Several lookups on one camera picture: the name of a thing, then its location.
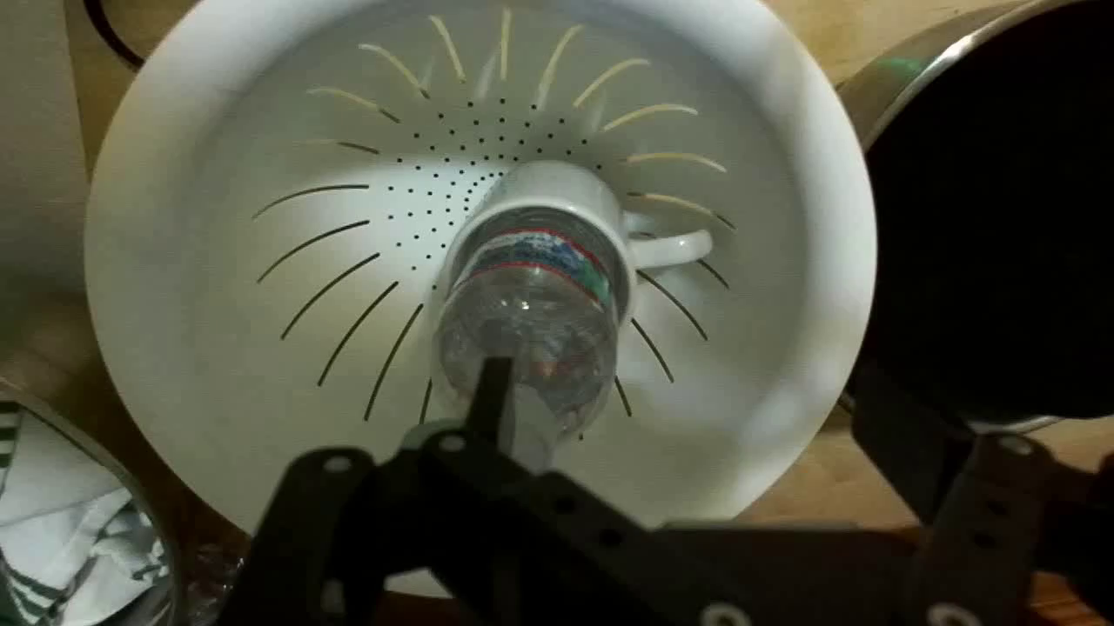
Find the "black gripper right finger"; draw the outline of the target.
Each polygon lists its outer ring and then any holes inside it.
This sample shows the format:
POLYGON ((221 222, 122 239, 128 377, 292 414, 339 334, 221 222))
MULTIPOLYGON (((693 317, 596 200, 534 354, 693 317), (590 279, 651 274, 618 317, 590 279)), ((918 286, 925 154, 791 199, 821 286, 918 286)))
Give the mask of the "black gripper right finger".
POLYGON ((981 437, 911 561, 908 626, 1020 626, 1046 525, 1053 456, 1020 434, 981 437))

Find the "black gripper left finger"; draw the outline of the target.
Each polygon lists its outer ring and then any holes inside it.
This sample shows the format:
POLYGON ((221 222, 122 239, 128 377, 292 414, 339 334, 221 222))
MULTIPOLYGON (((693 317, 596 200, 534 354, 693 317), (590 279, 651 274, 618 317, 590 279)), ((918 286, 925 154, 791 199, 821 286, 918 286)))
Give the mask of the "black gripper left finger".
POLYGON ((370 469, 358 450, 289 462, 217 626, 370 626, 377 593, 348 557, 353 497, 370 469))

